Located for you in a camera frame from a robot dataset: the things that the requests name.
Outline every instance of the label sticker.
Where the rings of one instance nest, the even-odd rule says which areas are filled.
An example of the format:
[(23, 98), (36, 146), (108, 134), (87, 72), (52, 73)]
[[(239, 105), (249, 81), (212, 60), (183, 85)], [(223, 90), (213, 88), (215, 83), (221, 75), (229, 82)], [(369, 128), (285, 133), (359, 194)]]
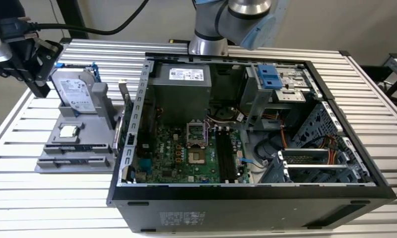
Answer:
[(163, 226), (203, 225), (205, 212), (160, 212)]
[(243, 119), (244, 119), (244, 114), (240, 113), (239, 116), (237, 116), (237, 121), (239, 121), (239, 122), (243, 122)]
[(169, 80), (204, 81), (203, 69), (172, 68)]
[(71, 107), (80, 113), (96, 112), (85, 82), (80, 79), (67, 79), (60, 80), (60, 85)]

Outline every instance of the motherboard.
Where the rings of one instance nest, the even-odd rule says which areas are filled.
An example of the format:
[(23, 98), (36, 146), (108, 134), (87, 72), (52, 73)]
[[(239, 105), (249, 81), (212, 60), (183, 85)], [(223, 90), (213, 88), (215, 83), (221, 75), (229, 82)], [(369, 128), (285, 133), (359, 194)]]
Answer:
[(192, 121), (184, 126), (160, 125), (155, 152), (141, 158), (136, 181), (141, 183), (248, 183), (241, 162), (243, 143), (237, 130), (209, 128)]

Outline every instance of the slotted aluminum table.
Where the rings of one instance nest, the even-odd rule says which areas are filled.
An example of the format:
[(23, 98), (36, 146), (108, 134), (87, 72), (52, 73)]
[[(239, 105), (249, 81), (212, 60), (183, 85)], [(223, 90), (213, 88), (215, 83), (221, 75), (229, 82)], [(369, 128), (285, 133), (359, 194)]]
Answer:
[[(100, 66), (113, 103), (119, 80), (135, 96), (144, 52), (187, 53), (185, 44), (73, 40), (60, 62)], [(356, 133), (397, 194), (397, 109), (355, 60), (337, 51), (229, 48), (233, 57), (309, 60), (336, 97)], [(27, 91), (0, 126), (0, 237), (128, 237), (119, 211), (105, 206), (111, 174), (40, 175), (33, 172), (51, 134), (60, 100)], [(397, 238), (397, 200), (332, 231), (296, 233), (177, 233), (160, 237), (363, 237)]]

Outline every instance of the blue drive latch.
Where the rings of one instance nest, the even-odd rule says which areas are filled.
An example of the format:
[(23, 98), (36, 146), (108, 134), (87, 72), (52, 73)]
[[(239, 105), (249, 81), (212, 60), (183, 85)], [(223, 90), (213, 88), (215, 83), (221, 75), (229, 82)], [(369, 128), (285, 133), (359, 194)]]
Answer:
[(279, 77), (277, 69), (273, 65), (257, 65), (257, 76), (263, 81), (263, 88), (265, 89), (281, 89), (283, 82)]

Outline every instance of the blue plastic part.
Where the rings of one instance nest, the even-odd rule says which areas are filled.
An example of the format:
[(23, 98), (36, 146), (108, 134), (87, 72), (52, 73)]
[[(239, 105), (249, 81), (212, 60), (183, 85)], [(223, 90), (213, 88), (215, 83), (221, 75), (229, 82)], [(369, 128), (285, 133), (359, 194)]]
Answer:
[(140, 171), (152, 174), (152, 159), (140, 159)]
[(205, 4), (213, 1), (221, 1), (221, 0), (196, 0), (196, 4)]
[(276, 21), (275, 15), (267, 15), (244, 37), (240, 46), (251, 51), (261, 47), (269, 39), (269, 33)]
[(99, 72), (99, 66), (96, 65), (96, 62), (92, 64), (92, 68), (95, 71), (95, 82), (101, 83), (101, 78), (100, 78), (100, 72)]
[(240, 161), (244, 161), (245, 163), (253, 163), (252, 160), (248, 160), (248, 159), (245, 159), (245, 158), (240, 158)]
[(56, 63), (56, 64), (55, 64), (55, 67), (56, 67), (56, 68), (63, 68), (64, 66), (65, 66), (64, 63)]
[(279, 77), (277, 69), (273, 65), (257, 65), (257, 76), (263, 81), (263, 88), (265, 89), (281, 89), (283, 82)]

